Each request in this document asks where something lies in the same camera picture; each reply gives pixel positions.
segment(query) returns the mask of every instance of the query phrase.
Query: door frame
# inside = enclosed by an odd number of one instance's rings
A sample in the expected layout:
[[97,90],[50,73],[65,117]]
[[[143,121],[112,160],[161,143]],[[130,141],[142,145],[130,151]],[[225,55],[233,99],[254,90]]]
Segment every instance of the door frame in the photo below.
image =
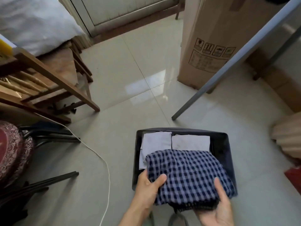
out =
[[96,26],[93,24],[82,0],[71,0],[71,2],[75,7],[77,13],[81,17],[91,37],[95,37],[105,31],[120,27],[135,20],[139,20],[155,12],[173,7],[179,3],[179,0],[162,0],[125,15],[119,16],[115,19],[100,23]]

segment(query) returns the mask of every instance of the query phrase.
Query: white pillow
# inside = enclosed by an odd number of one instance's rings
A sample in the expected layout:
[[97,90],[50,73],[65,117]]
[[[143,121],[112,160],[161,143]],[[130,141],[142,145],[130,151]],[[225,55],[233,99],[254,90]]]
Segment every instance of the white pillow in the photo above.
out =
[[0,0],[0,34],[38,56],[84,31],[58,0]]

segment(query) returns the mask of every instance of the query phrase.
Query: folded white cloth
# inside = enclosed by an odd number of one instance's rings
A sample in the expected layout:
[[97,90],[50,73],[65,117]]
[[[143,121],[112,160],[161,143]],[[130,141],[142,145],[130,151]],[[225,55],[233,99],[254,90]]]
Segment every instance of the folded white cloth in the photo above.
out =
[[210,137],[196,135],[174,135],[171,138],[172,148],[181,151],[210,152]]
[[171,132],[154,132],[143,135],[140,156],[139,169],[146,168],[145,157],[156,151],[171,149]]

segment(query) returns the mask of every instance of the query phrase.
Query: tiled floor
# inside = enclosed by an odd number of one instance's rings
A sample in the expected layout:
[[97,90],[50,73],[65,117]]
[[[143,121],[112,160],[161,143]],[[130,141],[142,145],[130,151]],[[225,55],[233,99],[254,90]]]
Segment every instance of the tiled floor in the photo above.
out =
[[[151,127],[189,127],[229,135],[238,197],[236,225],[299,225],[301,196],[285,178],[291,163],[269,139],[269,126],[290,110],[261,80],[241,66],[202,96],[176,122],[171,116],[196,92],[176,81],[183,21],[174,16],[86,49],[93,72],[93,100],[100,113],[81,106],[72,129],[108,162],[111,196],[103,225],[117,225],[134,195],[131,188],[135,135]],[[83,145],[48,145],[34,155],[25,178],[31,182],[79,171],[52,185],[29,203],[29,216],[17,225],[93,225],[107,204],[108,175],[102,161]],[[156,225],[167,225],[172,208],[154,208]],[[192,211],[184,213],[199,225]]]

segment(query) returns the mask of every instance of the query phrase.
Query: hand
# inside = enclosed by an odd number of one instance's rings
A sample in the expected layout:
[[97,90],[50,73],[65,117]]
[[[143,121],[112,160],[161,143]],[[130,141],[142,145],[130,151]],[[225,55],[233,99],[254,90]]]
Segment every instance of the hand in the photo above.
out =
[[166,180],[167,176],[162,174],[156,179],[156,181],[151,183],[148,179],[147,169],[139,175],[135,196],[130,205],[130,209],[141,211],[142,220],[145,220],[150,214],[158,189]]
[[231,203],[218,178],[214,179],[214,186],[220,198],[216,210],[195,211],[195,214],[204,226],[234,226]]

